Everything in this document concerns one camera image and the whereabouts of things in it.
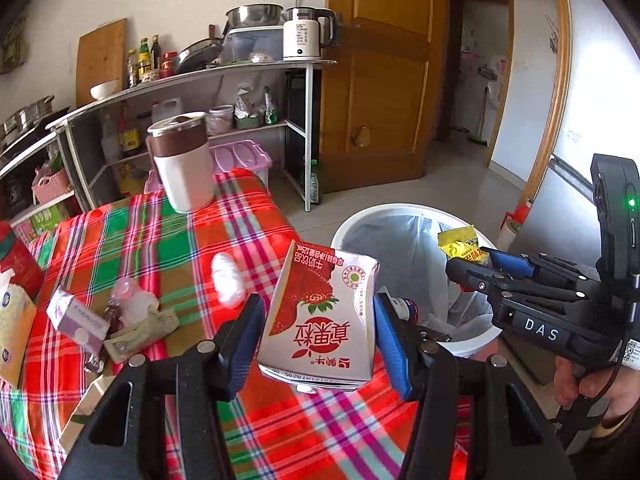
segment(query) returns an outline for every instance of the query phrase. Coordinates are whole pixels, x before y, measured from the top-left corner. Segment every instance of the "trash can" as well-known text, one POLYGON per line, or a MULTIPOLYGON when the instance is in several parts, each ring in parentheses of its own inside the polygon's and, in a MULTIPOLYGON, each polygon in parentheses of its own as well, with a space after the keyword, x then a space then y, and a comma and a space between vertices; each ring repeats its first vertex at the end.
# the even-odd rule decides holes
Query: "trash can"
MULTIPOLYGON (((356 213, 340 226, 331 247, 372 256, 380 262, 376 290, 418 306, 418 323, 452 336, 441 342, 458 357, 468 357, 493 341, 500 329, 484 294, 462 293, 445 273, 447 257, 438 233, 468 223, 433 207, 383 204, 356 213)), ((478 244, 495 248, 478 230, 478 244)))

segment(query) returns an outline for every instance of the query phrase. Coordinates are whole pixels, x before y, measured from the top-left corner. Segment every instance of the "red plaid tablecloth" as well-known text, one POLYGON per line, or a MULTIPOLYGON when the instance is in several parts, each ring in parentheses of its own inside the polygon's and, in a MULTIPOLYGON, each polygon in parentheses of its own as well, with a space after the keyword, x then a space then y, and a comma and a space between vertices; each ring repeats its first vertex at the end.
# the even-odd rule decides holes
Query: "red plaid tablecloth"
MULTIPOLYGON (((216 180, 216 201, 195 214, 175 213, 162 191, 143 194, 77 216, 34 243, 45 281, 22 386, 11 390, 0 381, 0 429, 39 478, 58 476, 65 461, 58 437, 94 378, 82 371, 86 355, 47 318, 58 286, 99 313, 115 280, 135 277, 180 319, 174 333, 145 351, 151 359, 180 355, 237 316, 219 306, 212 286, 210 263, 217 252, 234 256, 251 292, 271 297, 296 232, 253 173, 235 170, 216 180)), ((168 468, 178 479, 172 397, 167 408, 168 468)), ((242 392, 219 405, 239 480, 396 478, 416 409, 391 389, 379 355, 373 380, 363 388, 314 396, 264 378, 254 362, 242 392)), ((464 475, 466 433, 460 425, 452 478, 464 475)))

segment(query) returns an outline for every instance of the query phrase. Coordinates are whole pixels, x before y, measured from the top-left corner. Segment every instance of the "wooden cutting board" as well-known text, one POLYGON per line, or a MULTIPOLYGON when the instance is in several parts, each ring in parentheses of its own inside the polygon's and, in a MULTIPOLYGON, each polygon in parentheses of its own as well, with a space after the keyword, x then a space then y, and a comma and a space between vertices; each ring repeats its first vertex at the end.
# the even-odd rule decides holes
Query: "wooden cutting board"
POLYGON ((94 102, 90 90, 107 81, 117 80, 116 92, 124 86, 127 19, 109 23, 85 34, 78 43, 76 64, 76 107, 94 102))

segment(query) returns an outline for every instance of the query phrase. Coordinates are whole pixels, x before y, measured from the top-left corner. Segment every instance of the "red bag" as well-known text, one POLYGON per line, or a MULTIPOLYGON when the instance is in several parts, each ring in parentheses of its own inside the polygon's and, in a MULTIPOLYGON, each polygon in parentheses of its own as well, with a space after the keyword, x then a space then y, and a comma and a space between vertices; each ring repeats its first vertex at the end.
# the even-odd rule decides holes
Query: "red bag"
POLYGON ((15 276, 11 282, 20 285, 35 301, 44 272, 38 265, 26 245, 15 236, 7 222, 0 222, 0 271, 13 269, 15 276))

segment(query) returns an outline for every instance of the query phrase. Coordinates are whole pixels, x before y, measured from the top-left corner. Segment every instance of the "strawberry milk box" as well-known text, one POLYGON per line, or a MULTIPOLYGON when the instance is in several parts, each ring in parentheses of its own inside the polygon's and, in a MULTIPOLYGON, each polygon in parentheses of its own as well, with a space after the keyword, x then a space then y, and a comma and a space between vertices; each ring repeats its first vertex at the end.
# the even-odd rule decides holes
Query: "strawberry milk box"
POLYGON ((292 241, 258 350, 262 373, 304 392, 367 383, 377 270, 369 256, 292 241))

